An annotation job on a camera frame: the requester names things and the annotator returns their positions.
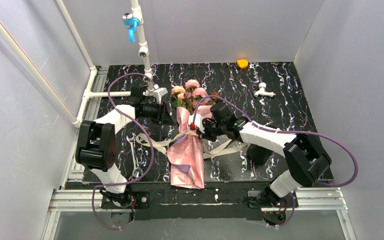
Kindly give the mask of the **cream ribbon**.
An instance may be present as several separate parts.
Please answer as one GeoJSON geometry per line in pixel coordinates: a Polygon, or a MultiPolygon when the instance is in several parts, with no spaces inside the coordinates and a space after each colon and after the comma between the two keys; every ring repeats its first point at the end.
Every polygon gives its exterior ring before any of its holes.
{"type": "Polygon", "coordinates": [[[185,153],[188,150],[193,154],[201,156],[203,159],[210,159],[218,156],[229,155],[242,151],[248,146],[247,143],[241,143],[237,146],[230,147],[232,140],[227,140],[213,150],[208,150],[204,141],[201,140],[197,133],[186,130],[177,134],[173,139],[164,141],[155,141],[147,137],[144,133],[138,134],[134,140],[145,147],[154,147],[157,151],[169,156],[170,154],[179,154],[181,150],[185,153]]]}

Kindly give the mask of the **pink rose flower bunch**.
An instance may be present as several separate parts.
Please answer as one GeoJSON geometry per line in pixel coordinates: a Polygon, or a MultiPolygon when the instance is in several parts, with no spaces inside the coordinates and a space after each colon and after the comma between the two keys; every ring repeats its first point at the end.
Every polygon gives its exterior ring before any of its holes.
{"type": "Polygon", "coordinates": [[[170,103],[174,109],[184,108],[191,114],[198,106],[214,105],[215,97],[208,97],[206,89],[196,79],[189,79],[184,85],[175,85],[170,92],[170,103]]]}

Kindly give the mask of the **pink bouquet wrapping paper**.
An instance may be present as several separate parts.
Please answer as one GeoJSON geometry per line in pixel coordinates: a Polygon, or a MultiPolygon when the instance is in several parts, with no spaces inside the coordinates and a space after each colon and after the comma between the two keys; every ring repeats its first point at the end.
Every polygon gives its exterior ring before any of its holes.
{"type": "MultiPolygon", "coordinates": [[[[203,118],[211,118],[210,105],[198,107],[198,114],[203,118]]],[[[192,115],[187,109],[178,107],[176,109],[176,121],[178,123],[178,131],[182,133],[190,130],[188,126],[188,117],[192,115]]],[[[174,153],[167,156],[170,162],[170,184],[175,187],[188,189],[203,189],[204,181],[204,159],[190,150],[185,153],[174,153]]]]}

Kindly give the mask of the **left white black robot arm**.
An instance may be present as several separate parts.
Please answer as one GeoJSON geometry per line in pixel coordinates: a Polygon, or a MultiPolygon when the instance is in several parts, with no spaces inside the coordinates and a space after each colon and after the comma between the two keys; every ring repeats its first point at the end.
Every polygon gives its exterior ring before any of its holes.
{"type": "Polygon", "coordinates": [[[95,120],[85,120],[79,128],[75,160],[89,168],[112,194],[122,194],[127,179],[115,165],[116,134],[137,119],[148,119],[158,125],[173,126],[167,103],[162,100],[168,93],[165,87],[146,90],[137,85],[130,89],[123,104],[95,120]]]}

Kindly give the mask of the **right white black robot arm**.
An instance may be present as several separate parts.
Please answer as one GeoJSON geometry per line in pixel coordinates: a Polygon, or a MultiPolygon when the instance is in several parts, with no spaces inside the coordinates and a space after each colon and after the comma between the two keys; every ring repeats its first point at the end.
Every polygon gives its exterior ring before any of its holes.
{"type": "Polygon", "coordinates": [[[257,151],[257,158],[268,157],[272,153],[285,158],[288,169],[260,193],[262,200],[276,204],[301,187],[312,187],[332,163],[323,145],[313,135],[281,133],[245,117],[238,118],[227,104],[220,101],[210,107],[210,112],[211,117],[201,120],[202,138],[213,142],[225,135],[231,140],[248,144],[257,151]]]}

